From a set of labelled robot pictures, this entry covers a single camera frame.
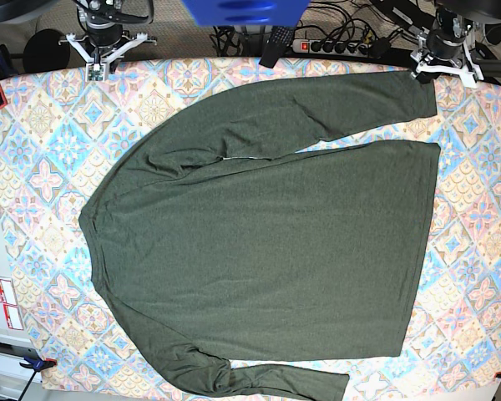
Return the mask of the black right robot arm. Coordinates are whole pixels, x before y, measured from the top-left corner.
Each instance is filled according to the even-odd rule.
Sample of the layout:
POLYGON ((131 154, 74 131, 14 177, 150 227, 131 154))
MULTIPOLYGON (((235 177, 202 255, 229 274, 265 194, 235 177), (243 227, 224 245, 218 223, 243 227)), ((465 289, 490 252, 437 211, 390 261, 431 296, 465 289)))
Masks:
POLYGON ((83 29, 82 38, 68 39, 88 63, 98 63, 134 41, 125 25, 146 25, 154 20, 154 2, 146 2, 146 15, 122 11, 124 1, 73 1, 83 29))

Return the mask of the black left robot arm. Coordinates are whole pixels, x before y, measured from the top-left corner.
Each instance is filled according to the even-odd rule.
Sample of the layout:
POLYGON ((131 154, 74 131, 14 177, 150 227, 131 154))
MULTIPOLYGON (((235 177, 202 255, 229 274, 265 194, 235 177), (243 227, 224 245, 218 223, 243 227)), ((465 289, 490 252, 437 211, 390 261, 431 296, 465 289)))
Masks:
POLYGON ((427 33, 417 35, 411 53, 412 76, 427 83, 441 74, 457 76, 475 89, 486 78, 501 78, 501 60, 476 59, 476 31, 501 24, 501 1, 436 1, 436 15, 427 33))

